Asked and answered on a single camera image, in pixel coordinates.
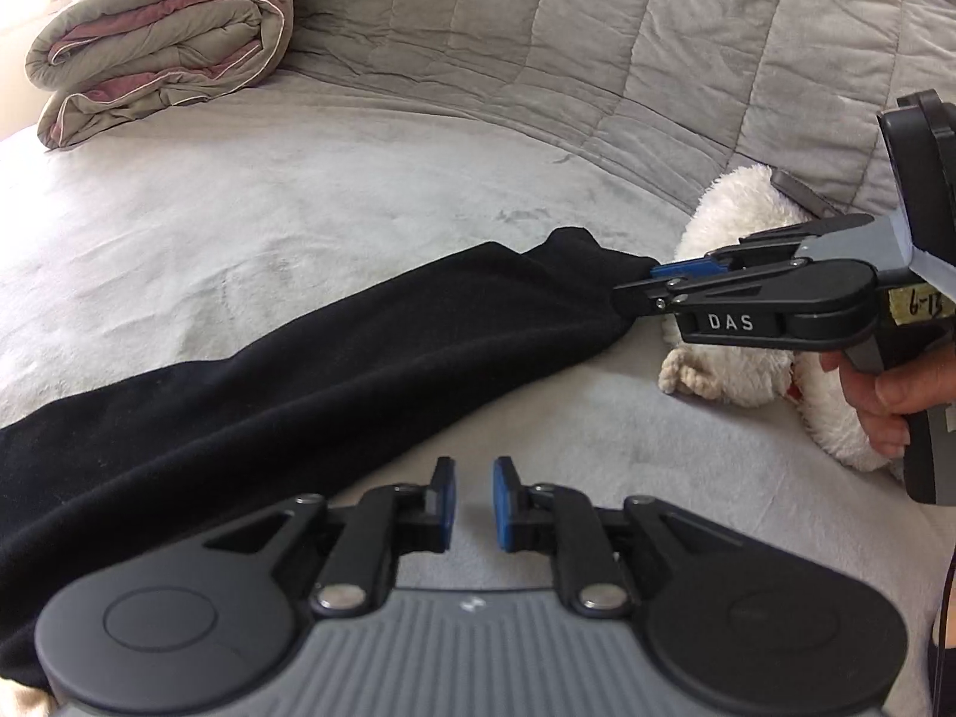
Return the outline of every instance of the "white fur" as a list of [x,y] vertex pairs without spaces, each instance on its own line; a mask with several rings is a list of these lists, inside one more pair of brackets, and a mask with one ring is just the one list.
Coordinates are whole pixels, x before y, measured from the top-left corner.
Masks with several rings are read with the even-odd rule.
[[[707,189],[687,224],[674,260],[694,259],[764,229],[809,220],[804,210],[771,186],[771,169],[744,167]],[[867,442],[856,412],[845,402],[839,375],[824,373],[817,354],[755,348],[687,345],[671,316],[663,336],[673,350],[658,385],[666,394],[695,394],[743,407],[784,397],[795,379],[803,399],[797,408],[814,441],[835,459],[862,471],[886,464]]]

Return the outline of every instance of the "black pants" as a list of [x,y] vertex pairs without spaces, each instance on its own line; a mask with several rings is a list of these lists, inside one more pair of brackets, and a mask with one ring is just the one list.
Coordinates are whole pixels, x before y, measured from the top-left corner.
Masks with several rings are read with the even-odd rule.
[[[0,676],[46,687],[39,611],[80,575],[302,491],[332,495],[628,329],[613,284],[655,265],[559,229],[415,269],[193,361],[0,430]],[[489,462],[495,456],[489,456]]]

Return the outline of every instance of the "gray ribbed panel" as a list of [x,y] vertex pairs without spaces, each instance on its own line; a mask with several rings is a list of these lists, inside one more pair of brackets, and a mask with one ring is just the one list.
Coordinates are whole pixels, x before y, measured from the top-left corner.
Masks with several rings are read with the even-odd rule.
[[320,622],[274,680],[206,715],[727,717],[664,680],[623,622],[547,591],[393,591],[374,615]]

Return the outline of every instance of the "folded comforter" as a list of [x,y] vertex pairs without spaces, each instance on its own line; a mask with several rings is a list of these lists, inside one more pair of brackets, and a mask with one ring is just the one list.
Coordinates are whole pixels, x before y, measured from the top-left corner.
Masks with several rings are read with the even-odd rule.
[[73,145],[255,83],[282,59],[292,21],[292,0],[76,0],[27,54],[27,77],[55,92],[37,134]]

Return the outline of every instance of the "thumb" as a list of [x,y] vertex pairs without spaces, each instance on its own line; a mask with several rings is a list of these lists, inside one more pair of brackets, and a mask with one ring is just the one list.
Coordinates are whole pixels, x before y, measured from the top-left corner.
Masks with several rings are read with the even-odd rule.
[[887,411],[897,415],[956,402],[956,351],[946,344],[884,372],[877,378],[876,393]]

